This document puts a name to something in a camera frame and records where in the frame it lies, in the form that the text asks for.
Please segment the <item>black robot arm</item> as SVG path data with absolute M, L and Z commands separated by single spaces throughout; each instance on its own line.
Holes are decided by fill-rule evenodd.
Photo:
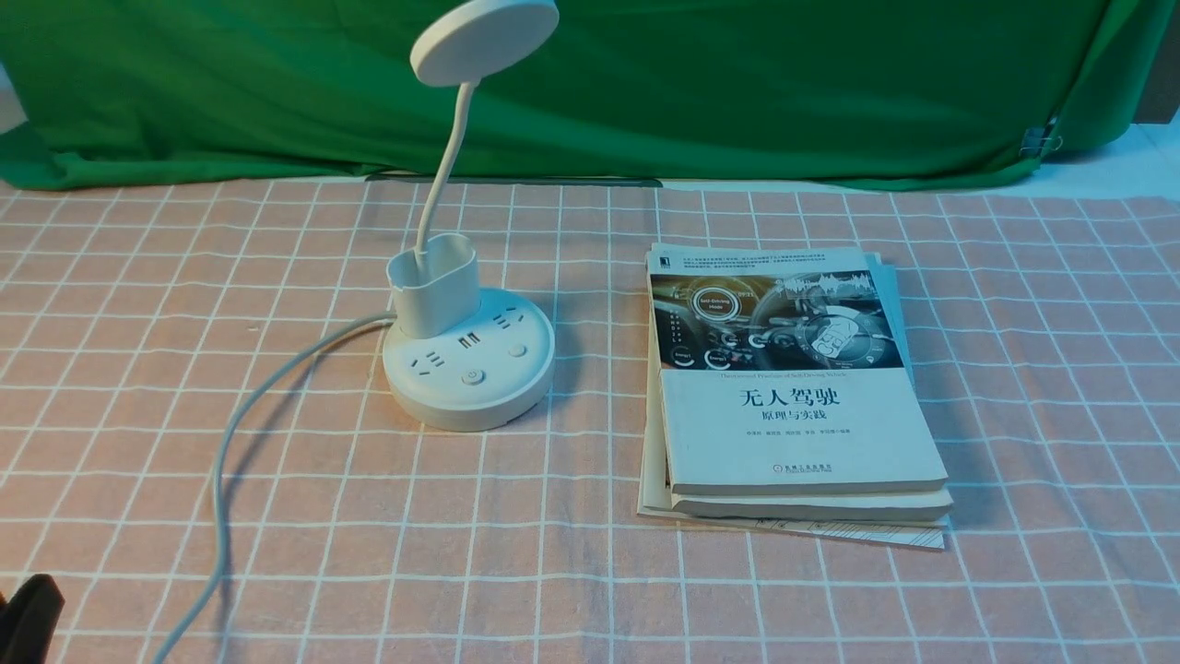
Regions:
M 46 663 L 64 609 L 53 576 L 31 576 L 9 599 L 1 597 L 1 663 Z

